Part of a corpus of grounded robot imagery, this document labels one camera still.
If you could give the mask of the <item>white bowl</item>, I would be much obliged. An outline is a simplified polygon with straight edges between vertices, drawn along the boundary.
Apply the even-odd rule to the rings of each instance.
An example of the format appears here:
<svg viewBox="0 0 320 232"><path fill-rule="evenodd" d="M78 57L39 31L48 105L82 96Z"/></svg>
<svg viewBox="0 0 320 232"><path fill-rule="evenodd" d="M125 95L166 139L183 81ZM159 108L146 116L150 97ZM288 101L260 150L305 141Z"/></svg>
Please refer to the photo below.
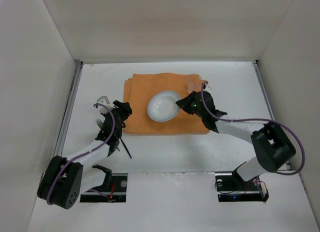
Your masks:
<svg viewBox="0 0 320 232"><path fill-rule="evenodd" d="M157 93L147 105L147 114L151 120L163 123L172 120L180 111L176 104L181 97L172 90Z"/></svg>

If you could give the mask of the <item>clear plastic cup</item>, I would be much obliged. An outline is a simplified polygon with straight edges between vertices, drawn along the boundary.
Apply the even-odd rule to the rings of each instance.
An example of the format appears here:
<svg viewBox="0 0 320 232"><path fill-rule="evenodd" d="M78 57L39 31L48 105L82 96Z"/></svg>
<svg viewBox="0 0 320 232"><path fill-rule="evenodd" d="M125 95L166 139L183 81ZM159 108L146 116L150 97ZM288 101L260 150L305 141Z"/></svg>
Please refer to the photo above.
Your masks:
<svg viewBox="0 0 320 232"><path fill-rule="evenodd" d="M189 74L187 75L187 92L199 92L201 90L203 80L199 74Z"/></svg>

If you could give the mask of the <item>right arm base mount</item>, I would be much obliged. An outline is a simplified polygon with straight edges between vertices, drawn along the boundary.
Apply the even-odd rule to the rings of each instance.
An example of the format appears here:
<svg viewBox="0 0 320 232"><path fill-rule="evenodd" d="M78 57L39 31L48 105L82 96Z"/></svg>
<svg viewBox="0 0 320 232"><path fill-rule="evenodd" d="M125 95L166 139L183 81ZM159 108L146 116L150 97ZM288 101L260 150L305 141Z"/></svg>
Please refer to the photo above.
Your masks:
<svg viewBox="0 0 320 232"><path fill-rule="evenodd" d="M231 172L215 173L214 188L219 202L267 202L269 190L259 176L244 181Z"/></svg>

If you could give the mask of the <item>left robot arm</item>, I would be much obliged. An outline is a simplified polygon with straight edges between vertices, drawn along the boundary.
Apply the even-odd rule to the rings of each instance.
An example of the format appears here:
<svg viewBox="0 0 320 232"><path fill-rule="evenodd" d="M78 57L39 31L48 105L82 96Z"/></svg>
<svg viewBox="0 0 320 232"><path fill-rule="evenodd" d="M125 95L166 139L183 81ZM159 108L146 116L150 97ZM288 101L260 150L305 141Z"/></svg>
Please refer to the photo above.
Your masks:
<svg viewBox="0 0 320 232"><path fill-rule="evenodd" d="M98 162L110 157L124 143L122 133L125 120L133 111L129 102L118 100L112 106L97 102L94 107L100 110L104 121L98 123L100 130L93 142L67 157L54 156L47 166L37 189L37 197L48 205L68 210L87 191L110 200L117 188L112 170Z"/></svg>

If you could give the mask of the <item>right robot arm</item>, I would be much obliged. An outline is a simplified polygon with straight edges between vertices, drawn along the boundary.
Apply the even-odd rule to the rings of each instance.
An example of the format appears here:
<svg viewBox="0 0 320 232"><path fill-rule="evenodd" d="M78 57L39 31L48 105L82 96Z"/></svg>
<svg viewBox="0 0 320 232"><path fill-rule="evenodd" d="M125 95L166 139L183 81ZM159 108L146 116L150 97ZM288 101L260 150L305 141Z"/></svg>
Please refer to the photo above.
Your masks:
<svg viewBox="0 0 320 232"><path fill-rule="evenodd" d="M189 115L197 115L204 126L215 133L229 135L253 146L255 156L231 172L231 180L243 185L264 173L276 173L296 149L284 130L276 122L267 119L231 119L224 111L215 107L211 93L193 91L175 102Z"/></svg>

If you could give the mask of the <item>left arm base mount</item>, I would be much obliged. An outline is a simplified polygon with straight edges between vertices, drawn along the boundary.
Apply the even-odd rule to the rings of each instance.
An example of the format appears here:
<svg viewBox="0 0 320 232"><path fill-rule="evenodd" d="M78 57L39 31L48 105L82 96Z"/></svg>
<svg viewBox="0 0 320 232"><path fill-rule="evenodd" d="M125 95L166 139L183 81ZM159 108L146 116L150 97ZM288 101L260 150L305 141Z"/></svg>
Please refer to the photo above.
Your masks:
<svg viewBox="0 0 320 232"><path fill-rule="evenodd" d="M106 185L94 187L80 196L81 203L125 203L127 200L128 174L113 173Z"/></svg>

